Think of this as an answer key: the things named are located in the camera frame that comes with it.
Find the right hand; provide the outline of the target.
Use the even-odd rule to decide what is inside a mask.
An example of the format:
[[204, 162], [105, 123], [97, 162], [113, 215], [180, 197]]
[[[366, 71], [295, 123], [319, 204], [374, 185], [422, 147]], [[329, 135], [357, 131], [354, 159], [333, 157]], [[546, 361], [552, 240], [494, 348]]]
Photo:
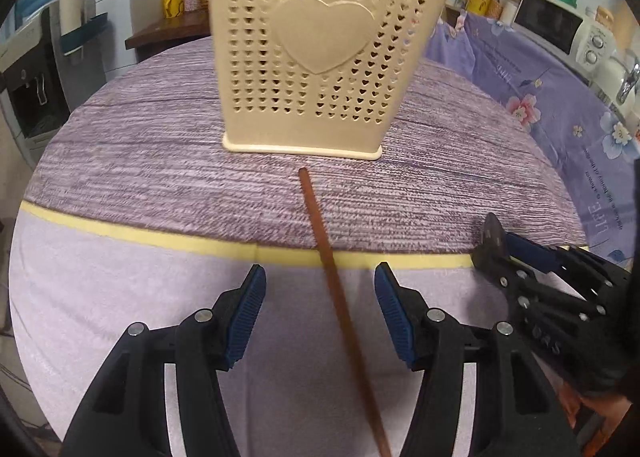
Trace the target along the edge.
[[632, 407], [631, 401], [621, 394], [582, 396], [565, 381], [556, 389], [556, 396], [570, 427], [577, 433], [583, 456], [595, 456], [602, 451]]

